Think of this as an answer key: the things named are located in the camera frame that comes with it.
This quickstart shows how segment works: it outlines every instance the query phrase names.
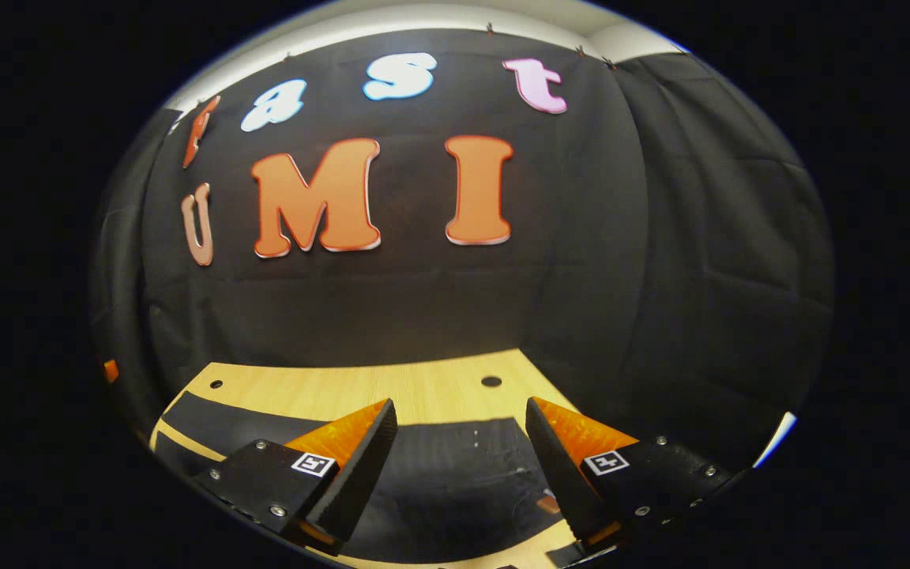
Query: orange letter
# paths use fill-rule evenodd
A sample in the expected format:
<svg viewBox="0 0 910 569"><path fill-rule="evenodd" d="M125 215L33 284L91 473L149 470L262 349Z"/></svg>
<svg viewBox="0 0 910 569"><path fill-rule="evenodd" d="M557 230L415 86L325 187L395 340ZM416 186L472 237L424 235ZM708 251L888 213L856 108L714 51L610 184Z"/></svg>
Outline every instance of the orange letter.
<svg viewBox="0 0 910 569"><path fill-rule="evenodd" d="M192 205L199 204L199 224L202 229L202 241L195 235L195 217L192 216ZM185 238L188 239L188 250L192 259L200 266L212 263L212 229L209 229L209 184L205 183L195 190L195 197L187 195L181 200L181 216L185 220Z"/></svg>
<svg viewBox="0 0 910 569"><path fill-rule="evenodd" d="M452 137L445 141L458 163L455 219L445 227L456 245L496 245L508 241L512 226L501 217L501 168L513 155L510 144L491 137Z"/></svg>
<svg viewBox="0 0 910 569"><path fill-rule="evenodd" d="M195 160L195 153L199 151L199 139L202 138L202 133L205 133L206 125L209 124L209 113L216 109L217 104L220 104L220 95L216 95L216 98L209 101L209 104L205 105L202 112L199 112L199 116L196 116L192 122L192 133L188 134L188 148L185 149L185 161L181 165L181 169L187 168L192 160Z"/></svg>
<svg viewBox="0 0 910 569"><path fill-rule="evenodd" d="M367 205L367 172L378 155L376 141L339 141L322 157L311 184L297 170L289 154L274 154L252 167L259 183L259 240L255 254L282 257L290 240L279 229L280 217L303 251L310 251L314 232L325 214L319 242L329 251L373 249L382 232L371 224Z"/></svg>

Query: pink letter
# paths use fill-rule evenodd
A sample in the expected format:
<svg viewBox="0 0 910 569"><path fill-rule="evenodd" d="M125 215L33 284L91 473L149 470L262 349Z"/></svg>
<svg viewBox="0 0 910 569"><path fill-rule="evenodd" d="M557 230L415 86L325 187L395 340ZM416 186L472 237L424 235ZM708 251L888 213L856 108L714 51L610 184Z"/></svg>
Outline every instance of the pink letter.
<svg viewBox="0 0 910 569"><path fill-rule="evenodd" d="M515 72L521 98L536 111L549 112L552 115L567 111L567 102L550 94L547 81L560 84L560 75L543 69L539 60L510 60L503 63L505 69Z"/></svg>

